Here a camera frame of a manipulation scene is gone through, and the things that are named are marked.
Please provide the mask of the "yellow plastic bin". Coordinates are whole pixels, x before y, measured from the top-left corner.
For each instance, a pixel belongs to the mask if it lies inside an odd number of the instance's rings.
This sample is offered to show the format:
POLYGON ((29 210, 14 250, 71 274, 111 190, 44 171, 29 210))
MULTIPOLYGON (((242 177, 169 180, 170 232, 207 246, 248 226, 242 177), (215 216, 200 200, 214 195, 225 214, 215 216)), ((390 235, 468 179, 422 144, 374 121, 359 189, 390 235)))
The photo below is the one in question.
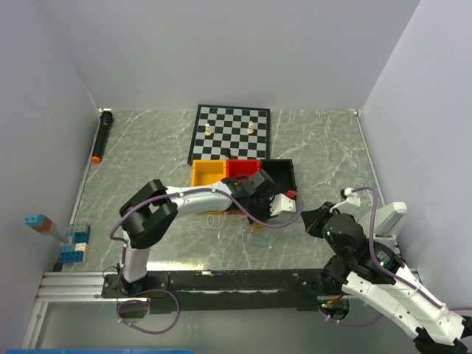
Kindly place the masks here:
POLYGON ((225 177, 225 160, 194 160, 192 162, 192 187, 213 184, 225 177))

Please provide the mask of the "black white chessboard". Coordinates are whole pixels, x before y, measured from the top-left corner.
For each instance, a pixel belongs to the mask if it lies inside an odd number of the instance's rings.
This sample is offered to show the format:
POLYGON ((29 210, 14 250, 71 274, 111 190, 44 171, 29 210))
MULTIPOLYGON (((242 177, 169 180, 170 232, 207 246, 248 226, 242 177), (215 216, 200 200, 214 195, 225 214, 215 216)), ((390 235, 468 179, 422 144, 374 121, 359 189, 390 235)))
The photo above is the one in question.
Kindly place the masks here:
POLYGON ((200 104, 195 117, 187 163, 194 160, 269 159, 271 111, 268 108, 200 104), (249 121, 254 133, 247 134, 249 121), (206 136, 205 124, 211 136, 206 136), (225 155, 231 150, 231 158, 225 155))

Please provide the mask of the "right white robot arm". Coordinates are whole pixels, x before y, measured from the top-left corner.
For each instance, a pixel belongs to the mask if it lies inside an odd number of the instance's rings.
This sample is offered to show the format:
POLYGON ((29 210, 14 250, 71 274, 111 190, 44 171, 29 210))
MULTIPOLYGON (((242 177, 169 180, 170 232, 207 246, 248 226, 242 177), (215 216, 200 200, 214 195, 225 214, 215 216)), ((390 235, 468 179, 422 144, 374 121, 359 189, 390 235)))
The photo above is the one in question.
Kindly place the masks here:
POLYGON ((448 309, 423 287, 389 247, 370 241, 362 225, 332 203, 302 212, 305 231, 323 238, 334 256, 322 270, 323 289, 343 292, 392 320, 420 353, 466 353, 471 318, 448 309))

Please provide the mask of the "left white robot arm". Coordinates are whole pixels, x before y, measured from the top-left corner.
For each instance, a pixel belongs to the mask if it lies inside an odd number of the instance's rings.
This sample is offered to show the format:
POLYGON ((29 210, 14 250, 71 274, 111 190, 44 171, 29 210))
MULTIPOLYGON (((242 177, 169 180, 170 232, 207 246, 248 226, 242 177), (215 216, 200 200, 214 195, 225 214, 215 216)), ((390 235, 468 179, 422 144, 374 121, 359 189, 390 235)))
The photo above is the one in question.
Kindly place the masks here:
POLYGON ((150 248, 164 237, 175 219, 238 208, 247 211, 250 220, 266 222, 274 217, 276 200, 274 180, 264 170, 196 187, 165 186, 159 179, 146 183, 119 210, 125 219, 120 289, 129 296, 143 292, 150 248))

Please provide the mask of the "white chess rook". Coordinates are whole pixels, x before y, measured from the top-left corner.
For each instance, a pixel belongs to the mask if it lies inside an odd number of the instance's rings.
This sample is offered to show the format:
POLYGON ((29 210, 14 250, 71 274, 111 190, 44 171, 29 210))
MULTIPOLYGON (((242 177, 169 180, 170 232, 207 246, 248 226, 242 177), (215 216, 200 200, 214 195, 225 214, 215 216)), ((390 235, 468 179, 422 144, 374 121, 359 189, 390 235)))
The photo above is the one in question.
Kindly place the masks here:
POLYGON ((211 131, 211 128, 210 128, 210 124, 205 124, 205 131, 204 131, 205 135, 206 136, 211 136, 212 135, 212 131, 211 131))

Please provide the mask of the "black marker orange cap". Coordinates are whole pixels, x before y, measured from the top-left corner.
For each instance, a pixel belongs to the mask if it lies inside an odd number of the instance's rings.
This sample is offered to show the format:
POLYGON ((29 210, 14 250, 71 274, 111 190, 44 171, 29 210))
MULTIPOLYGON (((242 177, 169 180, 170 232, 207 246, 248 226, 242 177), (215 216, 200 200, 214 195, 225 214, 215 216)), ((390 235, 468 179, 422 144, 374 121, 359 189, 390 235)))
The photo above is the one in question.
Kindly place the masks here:
POLYGON ((105 147, 108 141, 111 128, 114 123, 114 117, 111 111, 103 111, 100 115, 100 124, 97 136, 94 143, 94 148, 91 155, 91 161, 99 164, 105 152, 105 147))

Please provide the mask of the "white tilted stand device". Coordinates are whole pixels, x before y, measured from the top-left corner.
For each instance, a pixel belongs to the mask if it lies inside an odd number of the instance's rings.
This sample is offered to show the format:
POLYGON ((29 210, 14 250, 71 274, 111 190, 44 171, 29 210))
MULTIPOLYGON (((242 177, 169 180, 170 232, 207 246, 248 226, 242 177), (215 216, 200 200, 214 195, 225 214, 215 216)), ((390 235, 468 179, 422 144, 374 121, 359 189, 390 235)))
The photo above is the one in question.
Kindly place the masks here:
POLYGON ((407 215, 404 202, 393 202, 377 209, 373 237, 375 241, 392 246, 397 240, 407 215))

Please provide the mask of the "blue white brick stack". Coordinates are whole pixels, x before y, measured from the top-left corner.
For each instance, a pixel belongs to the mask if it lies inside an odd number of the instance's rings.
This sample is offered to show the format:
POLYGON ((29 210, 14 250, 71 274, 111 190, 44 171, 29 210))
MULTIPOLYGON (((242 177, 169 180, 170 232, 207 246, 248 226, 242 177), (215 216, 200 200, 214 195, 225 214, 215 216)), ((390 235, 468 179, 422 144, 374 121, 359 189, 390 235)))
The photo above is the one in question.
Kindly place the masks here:
POLYGON ((87 223, 73 223, 66 227, 68 243, 60 249, 60 264, 84 263, 86 261, 91 227, 87 223))

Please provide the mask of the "black plastic bin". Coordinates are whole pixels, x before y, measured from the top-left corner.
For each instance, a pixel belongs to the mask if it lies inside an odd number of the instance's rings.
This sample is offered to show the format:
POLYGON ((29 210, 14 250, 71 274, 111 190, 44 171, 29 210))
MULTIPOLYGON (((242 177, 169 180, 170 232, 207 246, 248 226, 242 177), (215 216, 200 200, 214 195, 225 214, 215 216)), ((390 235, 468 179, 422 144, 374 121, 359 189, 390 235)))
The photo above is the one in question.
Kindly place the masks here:
POLYGON ((289 190, 297 191, 291 159, 263 159, 260 161, 260 168, 274 180, 276 194, 287 193, 289 190))

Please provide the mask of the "blue brown toy block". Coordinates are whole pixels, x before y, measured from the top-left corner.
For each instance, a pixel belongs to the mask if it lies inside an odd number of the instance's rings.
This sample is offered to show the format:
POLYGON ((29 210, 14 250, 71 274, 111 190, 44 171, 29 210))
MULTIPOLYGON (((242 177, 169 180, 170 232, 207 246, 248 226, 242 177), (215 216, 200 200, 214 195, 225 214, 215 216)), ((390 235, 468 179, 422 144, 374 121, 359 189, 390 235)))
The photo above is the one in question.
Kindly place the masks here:
POLYGON ((24 223, 40 235, 52 236, 64 244, 69 242, 67 236, 58 230, 57 225, 43 214, 28 215, 25 217, 24 223))

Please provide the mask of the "white chess pawn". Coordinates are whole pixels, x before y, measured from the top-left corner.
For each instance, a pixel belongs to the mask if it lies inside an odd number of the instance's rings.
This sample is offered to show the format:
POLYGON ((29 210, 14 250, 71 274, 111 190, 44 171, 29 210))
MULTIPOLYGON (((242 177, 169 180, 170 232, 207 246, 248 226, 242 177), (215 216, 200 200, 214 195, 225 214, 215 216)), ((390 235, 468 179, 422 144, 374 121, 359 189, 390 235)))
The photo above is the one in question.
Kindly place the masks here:
POLYGON ((254 123, 252 121, 249 121, 248 127, 247 127, 247 134, 251 135, 254 133, 254 123))

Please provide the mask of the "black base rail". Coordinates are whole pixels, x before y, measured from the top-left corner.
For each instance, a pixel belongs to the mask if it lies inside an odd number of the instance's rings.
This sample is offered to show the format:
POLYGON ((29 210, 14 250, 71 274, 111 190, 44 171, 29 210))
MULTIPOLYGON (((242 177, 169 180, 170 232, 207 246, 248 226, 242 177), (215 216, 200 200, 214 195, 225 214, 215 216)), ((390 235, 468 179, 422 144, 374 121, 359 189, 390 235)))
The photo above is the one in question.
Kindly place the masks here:
POLYGON ((323 301, 340 296, 341 288, 325 280, 320 268, 149 271, 137 285, 120 285, 117 274, 105 275, 104 299, 143 299, 152 314, 198 310, 295 309, 317 311, 323 301))

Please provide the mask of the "red plastic bin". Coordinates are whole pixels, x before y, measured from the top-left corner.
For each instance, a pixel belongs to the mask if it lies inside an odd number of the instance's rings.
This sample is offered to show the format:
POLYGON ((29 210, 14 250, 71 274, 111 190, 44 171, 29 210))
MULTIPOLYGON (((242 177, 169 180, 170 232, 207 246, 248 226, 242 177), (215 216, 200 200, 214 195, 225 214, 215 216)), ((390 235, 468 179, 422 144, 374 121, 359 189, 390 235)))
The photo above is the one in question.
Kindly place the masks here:
POLYGON ((258 159, 228 159, 226 161, 226 177, 237 178, 252 176, 260 170, 258 159))

